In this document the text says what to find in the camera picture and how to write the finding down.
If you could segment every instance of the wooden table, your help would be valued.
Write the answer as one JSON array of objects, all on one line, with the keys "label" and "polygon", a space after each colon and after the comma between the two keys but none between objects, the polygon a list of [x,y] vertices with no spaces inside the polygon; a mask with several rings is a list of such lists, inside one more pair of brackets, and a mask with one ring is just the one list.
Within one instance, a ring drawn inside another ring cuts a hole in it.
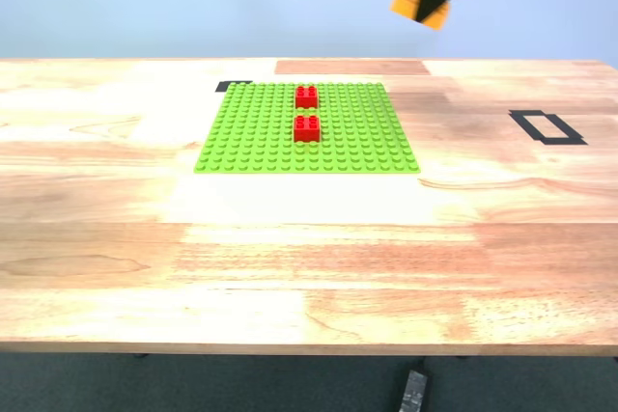
[{"label": "wooden table", "polygon": [[[382,82],[422,173],[194,175],[224,80]],[[617,115],[593,61],[1,62],[0,349],[616,356]]]}]

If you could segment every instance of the orange lego brick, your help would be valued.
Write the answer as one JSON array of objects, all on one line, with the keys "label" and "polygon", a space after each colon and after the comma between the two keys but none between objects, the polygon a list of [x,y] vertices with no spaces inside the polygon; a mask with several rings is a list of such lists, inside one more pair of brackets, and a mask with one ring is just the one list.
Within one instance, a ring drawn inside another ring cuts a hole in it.
[{"label": "orange lego brick", "polygon": [[[420,0],[393,0],[390,6],[390,10],[401,16],[405,16],[409,19],[414,19],[416,11],[418,10],[418,4]],[[437,11],[430,14],[425,21],[422,22],[425,26],[428,26],[436,31],[439,31],[446,20],[446,16],[449,12],[449,5],[445,3]]]}]

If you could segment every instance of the red lego brick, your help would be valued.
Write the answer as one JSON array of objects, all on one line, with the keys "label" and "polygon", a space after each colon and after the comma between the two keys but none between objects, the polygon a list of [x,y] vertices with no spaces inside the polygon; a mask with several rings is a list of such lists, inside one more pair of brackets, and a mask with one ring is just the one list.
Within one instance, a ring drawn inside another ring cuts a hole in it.
[{"label": "red lego brick", "polygon": [[320,142],[320,118],[296,116],[294,119],[295,142]]},{"label": "red lego brick", "polygon": [[296,87],[296,108],[318,108],[318,89],[316,86]]}]

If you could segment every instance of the white wall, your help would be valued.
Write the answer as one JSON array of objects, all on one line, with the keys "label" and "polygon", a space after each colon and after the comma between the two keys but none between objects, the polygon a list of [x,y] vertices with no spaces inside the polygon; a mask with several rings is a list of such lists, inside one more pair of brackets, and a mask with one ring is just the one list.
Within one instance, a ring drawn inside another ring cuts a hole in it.
[{"label": "white wall", "polygon": [[0,56],[593,58],[618,0],[455,0],[434,32],[391,0],[1,0]]}]

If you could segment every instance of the black tape marking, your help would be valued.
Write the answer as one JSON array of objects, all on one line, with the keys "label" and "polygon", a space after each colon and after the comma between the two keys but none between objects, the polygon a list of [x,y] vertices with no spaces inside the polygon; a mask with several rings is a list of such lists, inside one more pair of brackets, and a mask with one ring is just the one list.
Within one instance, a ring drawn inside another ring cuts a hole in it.
[{"label": "black tape marking", "polygon": [[[543,142],[544,145],[588,145],[583,136],[560,119],[558,115],[547,115],[541,110],[509,110],[509,116],[520,125],[532,140]],[[566,137],[546,137],[532,123],[527,116],[545,116],[558,129],[564,132]]]},{"label": "black tape marking", "polygon": [[220,81],[215,92],[227,92],[230,84],[251,84],[253,81]]}]

